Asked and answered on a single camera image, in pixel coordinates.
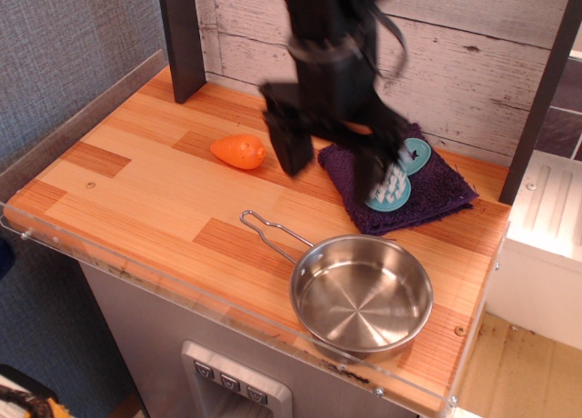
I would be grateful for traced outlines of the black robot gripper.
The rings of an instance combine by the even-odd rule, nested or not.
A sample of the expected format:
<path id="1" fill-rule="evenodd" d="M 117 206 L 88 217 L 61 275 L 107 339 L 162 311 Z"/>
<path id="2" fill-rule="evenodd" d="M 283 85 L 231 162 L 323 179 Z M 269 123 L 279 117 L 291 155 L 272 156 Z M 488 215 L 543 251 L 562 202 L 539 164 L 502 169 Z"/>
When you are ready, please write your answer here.
<path id="1" fill-rule="evenodd" d="M 314 159 L 314 136 L 352 150 L 354 196 L 362 204 L 397 162 L 407 121 L 375 90 L 375 45 L 290 45 L 297 79 L 260 85 L 271 145 L 295 177 Z"/>

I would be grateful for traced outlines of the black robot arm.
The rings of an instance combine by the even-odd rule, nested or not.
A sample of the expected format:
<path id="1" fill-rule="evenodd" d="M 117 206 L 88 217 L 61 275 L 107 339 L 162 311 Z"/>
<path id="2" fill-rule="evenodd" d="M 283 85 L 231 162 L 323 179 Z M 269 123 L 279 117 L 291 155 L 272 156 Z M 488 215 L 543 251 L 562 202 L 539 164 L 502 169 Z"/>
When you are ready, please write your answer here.
<path id="1" fill-rule="evenodd" d="M 376 93 L 377 28 L 385 27 L 401 45 L 406 39 L 378 0 L 284 1 L 297 79 L 259 88 L 276 157 L 295 176 L 313 159 L 313 138 L 348 148 L 354 196 L 363 203 L 397 162 L 408 126 Z"/>

